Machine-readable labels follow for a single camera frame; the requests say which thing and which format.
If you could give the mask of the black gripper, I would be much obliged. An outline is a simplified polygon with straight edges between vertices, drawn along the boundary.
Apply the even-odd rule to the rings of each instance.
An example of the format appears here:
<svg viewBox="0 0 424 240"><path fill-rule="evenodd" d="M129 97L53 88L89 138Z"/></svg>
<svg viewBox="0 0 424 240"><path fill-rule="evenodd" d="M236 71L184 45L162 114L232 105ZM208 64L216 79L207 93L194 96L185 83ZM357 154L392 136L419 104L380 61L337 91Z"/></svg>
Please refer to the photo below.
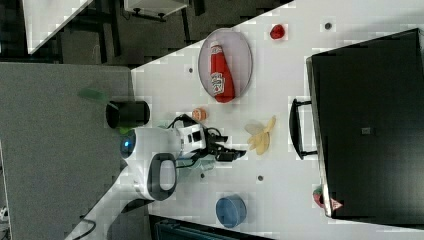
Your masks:
<svg viewBox="0 0 424 240"><path fill-rule="evenodd" d="M223 136L217 128L206 128L204 130L207 144L207 152L213 155L218 162L232 162L243 157L245 150L229 150L223 146L228 136Z"/></svg>

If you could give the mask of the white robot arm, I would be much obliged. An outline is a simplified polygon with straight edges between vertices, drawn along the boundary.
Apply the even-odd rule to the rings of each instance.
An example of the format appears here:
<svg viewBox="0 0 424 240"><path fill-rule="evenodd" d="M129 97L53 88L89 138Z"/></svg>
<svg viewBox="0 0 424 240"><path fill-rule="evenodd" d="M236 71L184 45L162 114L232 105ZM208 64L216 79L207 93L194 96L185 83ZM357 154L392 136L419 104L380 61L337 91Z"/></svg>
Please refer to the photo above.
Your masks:
<svg viewBox="0 0 424 240"><path fill-rule="evenodd" d="M169 198L177 186L179 160L197 161L212 156L218 162L232 162L246 154L244 150L225 147L227 140L199 123L132 129L120 143L126 167L64 240L106 240L109 228L129 203Z"/></svg>

